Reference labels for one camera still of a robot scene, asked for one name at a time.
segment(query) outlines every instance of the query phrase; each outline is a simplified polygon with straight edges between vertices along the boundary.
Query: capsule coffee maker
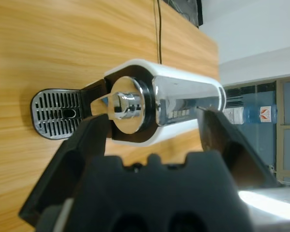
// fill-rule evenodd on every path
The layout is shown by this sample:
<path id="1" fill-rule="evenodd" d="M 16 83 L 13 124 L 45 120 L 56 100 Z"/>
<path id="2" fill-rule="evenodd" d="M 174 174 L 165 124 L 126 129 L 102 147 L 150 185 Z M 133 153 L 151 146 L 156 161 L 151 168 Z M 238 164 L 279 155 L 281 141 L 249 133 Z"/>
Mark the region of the capsule coffee maker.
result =
<path id="1" fill-rule="evenodd" d="M 209 77 L 133 59 L 81 90 L 45 89 L 31 102 L 36 131 L 65 139 L 88 116 L 107 114 L 108 138 L 147 146 L 198 128 L 197 107 L 222 111 L 226 95 Z"/>

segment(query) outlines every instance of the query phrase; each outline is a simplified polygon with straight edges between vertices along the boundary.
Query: black drip tray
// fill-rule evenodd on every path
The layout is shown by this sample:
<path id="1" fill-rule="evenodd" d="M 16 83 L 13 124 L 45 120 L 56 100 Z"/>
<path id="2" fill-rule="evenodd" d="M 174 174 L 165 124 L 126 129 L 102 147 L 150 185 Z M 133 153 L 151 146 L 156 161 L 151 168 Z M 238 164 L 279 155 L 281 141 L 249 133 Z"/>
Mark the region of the black drip tray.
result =
<path id="1" fill-rule="evenodd" d="M 83 117 L 79 90 L 46 89 L 31 102 L 32 122 L 47 139 L 65 139 L 77 129 Z"/>

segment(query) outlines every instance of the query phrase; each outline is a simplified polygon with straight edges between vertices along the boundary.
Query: coffee machine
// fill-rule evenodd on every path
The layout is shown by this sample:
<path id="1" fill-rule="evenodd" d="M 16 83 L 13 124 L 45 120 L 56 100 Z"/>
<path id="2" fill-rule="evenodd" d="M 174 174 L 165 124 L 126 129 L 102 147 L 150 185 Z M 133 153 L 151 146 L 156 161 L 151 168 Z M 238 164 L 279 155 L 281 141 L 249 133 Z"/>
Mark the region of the coffee machine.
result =
<path id="1" fill-rule="evenodd" d="M 65 139 L 84 118 L 107 114 L 108 138 L 148 146 L 198 128 L 197 107 L 222 111 L 225 104 L 223 87 L 210 77 L 133 59 L 83 89 L 40 91 L 31 115 L 41 136 Z"/>

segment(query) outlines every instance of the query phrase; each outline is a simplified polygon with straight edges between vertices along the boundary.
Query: wood grain surface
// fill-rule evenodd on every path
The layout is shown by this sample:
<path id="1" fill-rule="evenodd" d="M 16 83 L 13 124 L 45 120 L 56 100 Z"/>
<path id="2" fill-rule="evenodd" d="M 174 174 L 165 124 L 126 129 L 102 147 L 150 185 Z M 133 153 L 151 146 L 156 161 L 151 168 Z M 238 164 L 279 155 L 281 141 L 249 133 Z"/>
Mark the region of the wood grain surface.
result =
<path id="1" fill-rule="evenodd" d="M 214 42 L 166 4 L 163 64 L 218 78 Z M 61 141 L 33 129 L 29 103 L 44 88 L 83 88 L 129 59 L 157 62 L 155 0 L 0 0 L 0 231 L 32 231 L 18 217 Z M 182 162 L 200 150 L 198 131 L 150 147 L 107 142 L 125 164 L 158 153 Z"/>

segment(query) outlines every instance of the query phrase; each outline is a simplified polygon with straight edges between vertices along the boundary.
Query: white wall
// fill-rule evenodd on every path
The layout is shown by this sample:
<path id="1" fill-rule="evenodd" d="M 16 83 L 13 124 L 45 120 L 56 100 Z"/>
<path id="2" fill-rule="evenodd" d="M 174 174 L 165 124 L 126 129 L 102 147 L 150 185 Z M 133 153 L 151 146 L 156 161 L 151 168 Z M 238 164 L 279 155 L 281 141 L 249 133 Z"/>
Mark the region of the white wall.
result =
<path id="1" fill-rule="evenodd" d="M 203 0 L 224 85 L 290 76 L 290 0 Z"/>

